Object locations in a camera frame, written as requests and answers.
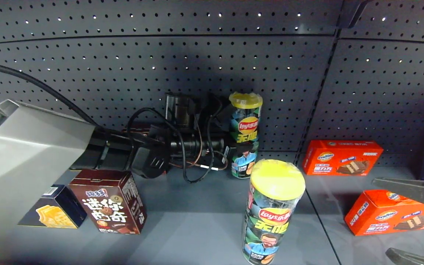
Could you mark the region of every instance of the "lay's logo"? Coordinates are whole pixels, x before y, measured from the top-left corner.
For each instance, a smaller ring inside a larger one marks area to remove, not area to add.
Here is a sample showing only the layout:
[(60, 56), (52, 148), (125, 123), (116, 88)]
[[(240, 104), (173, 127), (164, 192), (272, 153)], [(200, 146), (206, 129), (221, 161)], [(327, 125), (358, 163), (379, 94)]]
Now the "lay's logo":
[(333, 156), (335, 156), (335, 154), (331, 152), (323, 152), (317, 157), (317, 159), (324, 162), (329, 161)]
[(264, 208), (259, 211), (259, 217), (266, 223), (284, 224), (291, 217), (291, 210), (288, 208)]
[(242, 134), (251, 134), (253, 131), (258, 128), (258, 119), (256, 117), (246, 117), (245, 119), (242, 119), (240, 123), (238, 124), (238, 130)]
[(400, 200), (400, 195), (397, 193), (393, 193), (388, 191), (387, 192), (387, 198), (389, 198), (390, 200)]
[(386, 211), (386, 212), (384, 212), (384, 213), (381, 213), (379, 216), (377, 216), (375, 219), (377, 220), (377, 221), (384, 221), (384, 220), (387, 220), (387, 219), (390, 219), (390, 218), (393, 218), (393, 216), (394, 215), (396, 215), (397, 214), (397, 211), (396, 210), (389, 210), (389, 211)]

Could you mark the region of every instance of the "orange box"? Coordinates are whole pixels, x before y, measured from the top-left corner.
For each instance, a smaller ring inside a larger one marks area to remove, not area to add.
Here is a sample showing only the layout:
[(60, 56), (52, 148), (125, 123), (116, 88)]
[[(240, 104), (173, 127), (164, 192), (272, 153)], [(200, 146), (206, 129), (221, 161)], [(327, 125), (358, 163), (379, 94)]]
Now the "orange box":
[(344, 221), (355, 236), (424, 229), (424, 204), (386, 190), (363, 191)]
[(374, 141), (312, 140), (303, 171), (307, 175), (366, 176), (383, 150)]

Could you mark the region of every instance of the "shelf surface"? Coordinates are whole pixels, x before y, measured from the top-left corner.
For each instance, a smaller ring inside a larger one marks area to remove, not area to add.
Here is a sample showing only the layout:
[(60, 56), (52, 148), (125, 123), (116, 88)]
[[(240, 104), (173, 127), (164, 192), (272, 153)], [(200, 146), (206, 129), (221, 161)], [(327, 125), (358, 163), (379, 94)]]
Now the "shelf surface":
[(343, 218), (376, 177), (414, 179), (404, 167), (375, 167), (368, 176), (306, 176), (307, 191), (342, 265), (392, 265), (388, 248), (424, 256), (424, 230), (355, 237)]
[[(190, 170), (195, 178), (202, 170)], [(57, 183), (76, 175), (65, 173)], [(211, 172), (188, 184), (181, 171), (153, 180), (135, 177), (148, 217), (141, 235), (100, 233), (91, 220), (77, 230), (17, 226), (0, 259), (29, 264), (242, 265), (241, 229), (249, 180)], [(337, 265), (335, 253), (304, 194), (274, 265)]]

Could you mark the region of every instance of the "yellow lid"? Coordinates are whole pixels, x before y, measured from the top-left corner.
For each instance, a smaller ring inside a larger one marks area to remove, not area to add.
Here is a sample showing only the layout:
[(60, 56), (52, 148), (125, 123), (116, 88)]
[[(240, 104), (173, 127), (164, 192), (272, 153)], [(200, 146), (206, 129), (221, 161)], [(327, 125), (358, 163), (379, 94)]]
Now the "yellow lid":
[(292, 163), (261, 159), (253, 168), (251, 183), (263, 195), (275, 200), (299, 198), (305, 191), (305, 180)]
[(239, 109), (254, 109), (263, 104), (263, 98), (255, 93), (241, 94), (234, 92), (229, 96), (230, 102)]

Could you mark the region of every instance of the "product packaging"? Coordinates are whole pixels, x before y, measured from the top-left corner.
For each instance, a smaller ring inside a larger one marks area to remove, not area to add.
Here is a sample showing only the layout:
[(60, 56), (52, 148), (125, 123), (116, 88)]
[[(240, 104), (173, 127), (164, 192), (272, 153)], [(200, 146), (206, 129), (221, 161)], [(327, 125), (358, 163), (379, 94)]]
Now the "product packaging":
[(131, 172), (82, 170), (70, 183), (102, 233), (139, 234), (146, 210)]
[(424, 229), (424, 204), (386, 190), (363, 191), (344, 221), (356, 236)]
[(237, 142), (237, 152), (232, 157), (232, 175), (249, 178), (258, 152), (258, 123), (263, 98), (255, 93), (233, 93), (229, 97), (235, 108), (230, 120), (230, 134)]
[(18, 225), (76, 229), (85, 218), (86, 212), (72, 192), (64, 185), (52, 185)]
[(243, 223), (243, 255), (249, 263), (273, 260), (304, 191), (305, 180), (293, 164), (274, 159), (256, 163)]
[(366, 176), (382, 151), (374, 141), (312, 140), (303, 171), (307, 175)]

